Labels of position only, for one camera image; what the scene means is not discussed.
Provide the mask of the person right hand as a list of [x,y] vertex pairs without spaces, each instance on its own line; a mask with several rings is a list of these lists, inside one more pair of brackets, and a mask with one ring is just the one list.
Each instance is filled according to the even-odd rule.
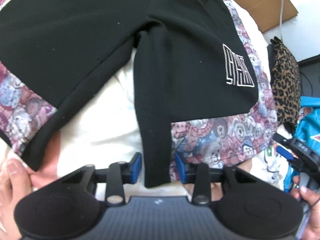
[[319,186],[302,172],[294,176],[296,185],[290,194],[303,207],[303,220],[296,234],[296,239],[319,239]]

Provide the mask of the person left hand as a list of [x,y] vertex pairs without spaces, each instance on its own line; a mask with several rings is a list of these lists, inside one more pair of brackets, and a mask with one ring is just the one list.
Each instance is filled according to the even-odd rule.
[[1,170],[1,239],[20,239],[14,220],[17,203],[32,193],[57,180],[57,163],[60,156],[61,134],[56,132],[44,151],[38,171],[24,167],[18,159],[8,159]]

